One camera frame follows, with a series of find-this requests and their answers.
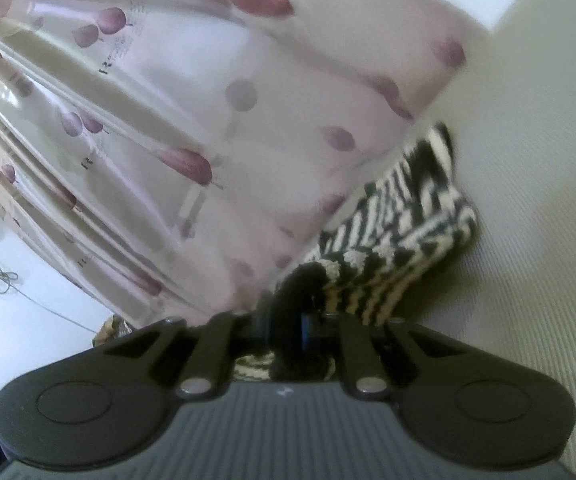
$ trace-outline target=black and white striped fabric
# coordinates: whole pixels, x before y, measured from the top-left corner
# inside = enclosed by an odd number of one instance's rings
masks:
[[[413,281],[472,237],[476,215],[452,182],[452,164],[448,130],[437,124],[382,179],[365,186],[353,215],[322,232],[275,296],[305,284],[317,308],[383,324]],[[235,378],[266,380],[271,361],[241,358]]]

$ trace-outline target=white wall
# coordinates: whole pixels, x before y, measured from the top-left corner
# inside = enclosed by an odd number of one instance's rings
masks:
[[[0,220],[0,266],[19,274],[24,294],[91,332],[46,312],[18,292],[0,296],[0,388],[34,368],[92,346],[110,311],[33,253]]]

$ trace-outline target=curtain fold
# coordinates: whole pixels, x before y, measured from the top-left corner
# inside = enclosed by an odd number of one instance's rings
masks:
[[[0,0],[0,216],[137,327],[250,308],[481,35],[439,0]]]

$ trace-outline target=beige cushion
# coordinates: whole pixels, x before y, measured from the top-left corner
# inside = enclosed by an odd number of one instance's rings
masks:
[[[541,370],[576,400],[576,0],[519,0],[417,132],[436,120],[481,234],[400,312]],[[564,462],[576,472],[576,428]]]

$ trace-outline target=gray cord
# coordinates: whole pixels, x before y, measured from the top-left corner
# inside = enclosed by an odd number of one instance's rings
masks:
[[[36,306],[50,312],[51,314],[54,314],[57,317],[61,317],[63,320],[71,322],[72,324],[77,325],[78,327],[83,328],[84,330],[87,330],[88,332],[90,332],[92,334],[96,334],[96,332],[94,330],[89,329],[87,326],[84,326],[81,323],[78,323],[77,321],[75,321],[73,319],[70,319],[66,316],[63,316],[63,314],[60,314],[59,312],[55,312],[52,308],[48,308],[47,306],[42,305],[41,303],[38,303],[37,301],[33,300],[33,298],[30,298],[28,295],[26,295],[24,292],[19,290],[12,283],[12,282],[16,282],[18,279],[19,279],[19,275],[16,272],[5,272],[3,269],[1,269],[1,266],[0,266],[0,282],[4,283],[4,285],[6,287],[5,290],[0,290],[0,296],[7,294],[11,288],[14,288],[19,294],[21,294],[28,301],[31,301],[32,303],[36,304]]]

